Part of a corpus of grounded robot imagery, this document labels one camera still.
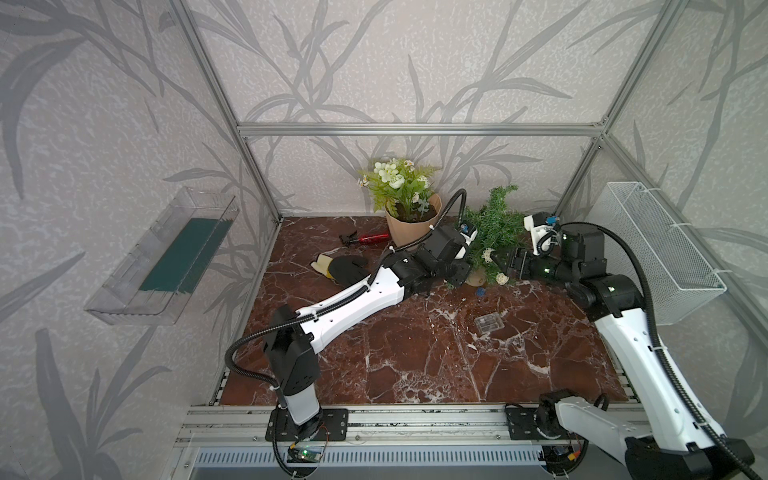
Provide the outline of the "rattan ball string lights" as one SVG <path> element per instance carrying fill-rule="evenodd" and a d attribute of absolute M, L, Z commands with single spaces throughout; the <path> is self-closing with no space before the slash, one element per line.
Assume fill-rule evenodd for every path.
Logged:
<path fill-rule="evenodd" d="M 471 254 L 472 271 L 467 283 L 477 289 L 485 290 L 493 286 L 505 286 L 510 283 L 510 277 L 503 273 L 494 262 L 493 248 L 484 248 Z"/>

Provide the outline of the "small green christmas tree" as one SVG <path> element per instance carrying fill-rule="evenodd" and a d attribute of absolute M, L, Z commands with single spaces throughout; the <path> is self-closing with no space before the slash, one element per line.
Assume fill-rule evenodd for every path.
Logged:
<path fill-rule="evenodd" d="M 468 253 L 471 266 L 471 254 L 476 250 L 493 248 L 494 253 L 498 253 L 514 250 L 523 244 L 524 214 L 511 210 L 506 202 L 507 196 L 517 189 L 517 185 L 494 187 L 489 191 L 488 200 L 478 210 L 465 209 L 463 220 L 477 228 L 477 236 Z"/>

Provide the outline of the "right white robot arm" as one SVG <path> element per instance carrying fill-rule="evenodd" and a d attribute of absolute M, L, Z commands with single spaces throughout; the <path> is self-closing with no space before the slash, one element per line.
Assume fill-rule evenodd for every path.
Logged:
<path fill-rule="evenodd" d="M 758 478 L 755 456 L 743 439 L 728 436 L 708 413 L 662 342 L 650 283 L 631 247 L 592 223 L 530 230 L 532 250 L 493 253 L 501 272 L 520 280 L 564 286 L 610 347 L 630 380 L 648 424 L 636 427 L 569 389 L 540 396 L 538 433 L 571 433 L 624 465 L 634 479 Z"/>

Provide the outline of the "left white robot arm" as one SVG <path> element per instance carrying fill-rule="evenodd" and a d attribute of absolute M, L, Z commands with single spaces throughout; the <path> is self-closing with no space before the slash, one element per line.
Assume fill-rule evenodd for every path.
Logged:
<path fill-rule="evenodd" d="M 226 350 L 226 367 L 243 377 L 267 383 L 277 395 L 276 410 L 287 414 L 289 433 L 277 432 L 275 442 L 313 438 L 324 426 L 315 382 L 320 377 L 319 354 L 342 333 L 379 311 L 416 294 L 427 295 L 444 281 L 459 287 L 469 276 L 467 259 L 476 227 L 464 220 L 467 192 L 461 188 L 448 200 L 422 237 L 382 254 L 372 273 L 319 303 L 299 310 L 283 306 L 269 326 L 234 341 Z M 237 351 L 263 339 L 272 375 L 236 363 Z"/>

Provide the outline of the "clear plastic battery box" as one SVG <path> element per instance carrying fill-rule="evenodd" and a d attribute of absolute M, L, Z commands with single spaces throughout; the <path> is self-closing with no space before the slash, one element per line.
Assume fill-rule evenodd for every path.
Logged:
<path fill-rule="evenodd" d="M 503 318 L 498 312 L 476 317 L 474 323 L 481 335 L 487 335 L 504 328 Z"/>

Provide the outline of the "black work glove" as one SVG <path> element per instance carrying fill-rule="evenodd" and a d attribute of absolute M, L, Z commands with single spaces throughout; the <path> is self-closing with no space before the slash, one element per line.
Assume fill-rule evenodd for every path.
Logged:
<path fill-rule="evenodd" d="M 343 288 L 350 287 L 370 275 L 368 260 L 357 255 L 332 258 L 320 254 L 310 266 Z"/>

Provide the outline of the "potted white flower plant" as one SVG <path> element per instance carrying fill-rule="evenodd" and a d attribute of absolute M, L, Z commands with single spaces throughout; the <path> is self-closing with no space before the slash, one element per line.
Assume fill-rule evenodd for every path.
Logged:
<path fill-rule="evenodd" d="M 424 236 L 442 210 L 433 189 L 432 165 L 416 165 L 407 158 L 375 159 L 359 170 L 359 185 L 371 195 L 375 211 L 383 211 L 389 233 L 398 247 Z"/>

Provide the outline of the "green circuit board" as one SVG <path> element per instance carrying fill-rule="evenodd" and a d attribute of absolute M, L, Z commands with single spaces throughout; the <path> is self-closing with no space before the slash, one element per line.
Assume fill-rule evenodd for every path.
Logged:
<path fill-rule="evenodd" d="M 319 463 L 322 456 L 322 450 L 310 447 L 291 446 L 288 449 L 288 458 L 293 463 Z"/>

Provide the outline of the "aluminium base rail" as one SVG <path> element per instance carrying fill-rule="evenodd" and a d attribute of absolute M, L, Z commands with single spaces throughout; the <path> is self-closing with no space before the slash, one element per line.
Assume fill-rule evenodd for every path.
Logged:
<path fill-rule="evenodd" d="M 583 435 L 540 434 L 532 404 L 372 404 L 331 406 L 302 445 L 319 466 L 540 466 L 547 453 L 576 453 Z M 193 407 L 173 444 L 166 477 L 202 468 L 270 468 L 297 429 L 272 407 Z"/>

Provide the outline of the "clear plastic wall tray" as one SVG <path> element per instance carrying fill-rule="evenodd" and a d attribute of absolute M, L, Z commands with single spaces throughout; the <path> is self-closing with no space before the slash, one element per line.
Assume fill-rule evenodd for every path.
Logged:
<path fill-rule="evenodd" d="M 175 324 L 239 213 L 233 194 L 181 188 L 85 311 L 112 326 Z"/>

